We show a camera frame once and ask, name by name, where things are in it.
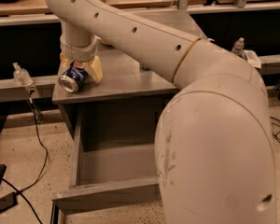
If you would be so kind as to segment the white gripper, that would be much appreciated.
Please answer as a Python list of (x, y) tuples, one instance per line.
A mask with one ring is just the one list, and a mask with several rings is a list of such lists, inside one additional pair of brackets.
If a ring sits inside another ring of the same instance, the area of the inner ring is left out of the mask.
[(87, 64), (87, 73), (96, 84), (99, 84), (103, 78), (103, 69), (100, 58), (95, 56), (97, 51), (97, 38), (92, 35), (90, 44), (81, 48), (66, 42), (64, 35), (61, 35), (60, 42), (62, 51), (60, 54), (60, 67), (67, 69), (72, 60), (79, 63), (89, 61)]

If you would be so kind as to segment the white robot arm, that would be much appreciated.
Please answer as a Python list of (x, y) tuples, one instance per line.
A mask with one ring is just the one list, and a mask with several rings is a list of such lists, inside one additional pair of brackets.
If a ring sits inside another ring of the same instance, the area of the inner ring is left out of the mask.
[(62, 21), (98, 35), (179, 89), (155, 134), (168, 224), (277, 223), (268, 95), (250, 63), (100, 0), (45, 1)]

